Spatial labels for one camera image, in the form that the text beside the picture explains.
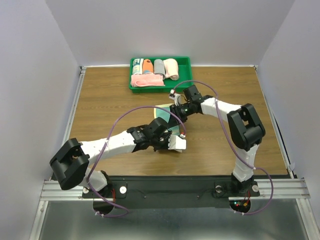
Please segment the yellow green towel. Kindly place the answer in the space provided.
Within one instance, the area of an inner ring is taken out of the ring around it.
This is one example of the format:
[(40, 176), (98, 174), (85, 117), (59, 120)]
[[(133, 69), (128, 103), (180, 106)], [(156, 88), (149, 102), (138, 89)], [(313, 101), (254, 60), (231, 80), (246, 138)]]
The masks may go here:
[[(153, 109), (153, 117), (156, 118), (162, 118), (163, 120), (165, 120), (167, 123), (170, 120), (170, 117), (172, 117), (172, 115), (169, 113), (170, 111), (170, 105), (171, 104), (163, 104), (163, 105), (158, 105), (157, 108)], [(176, 125), (173, 127), (169, 128), (170, 130), (172, 130), (172, 135), (181, 135), (181, 131), (180, 131), (180, 126)]]

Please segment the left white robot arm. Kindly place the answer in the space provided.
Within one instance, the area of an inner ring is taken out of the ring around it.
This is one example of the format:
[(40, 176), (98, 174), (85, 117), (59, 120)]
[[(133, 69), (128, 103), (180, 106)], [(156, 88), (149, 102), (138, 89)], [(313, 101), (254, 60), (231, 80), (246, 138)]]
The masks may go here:
[(82, 186), (106, 197), (111, 193), (113, 183), (105, 171), (94, 170), (96, 161), (149, 147), (154, 151), (167, 150), (172, 128), (176, 126), (178, 122), (172, 117), (169, 121), (157, 117), (150, 124), (130, 127), (109, 139), (79, 142), (72, 138), (62, 145), (49, 164), (62, 190)]

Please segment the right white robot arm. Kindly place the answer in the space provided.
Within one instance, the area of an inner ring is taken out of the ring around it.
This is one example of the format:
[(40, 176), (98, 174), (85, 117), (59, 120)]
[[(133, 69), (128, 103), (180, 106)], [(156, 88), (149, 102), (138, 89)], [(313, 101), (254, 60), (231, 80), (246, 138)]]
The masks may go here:
[(235, 154), (235, 167), (229, 183), (230, 192), (242, 195), (254, 182), (255, 157), (266, 130), (252, 104), (237, 105), (218, 100), (211, 95), (201, 95), (195, 85), (183, 90), (181, 95), (173, 88), (169, 98), (174, 104), (169, 107), (184, 123), (192, 114), (209, 115), (219, 119), (231, 150)]

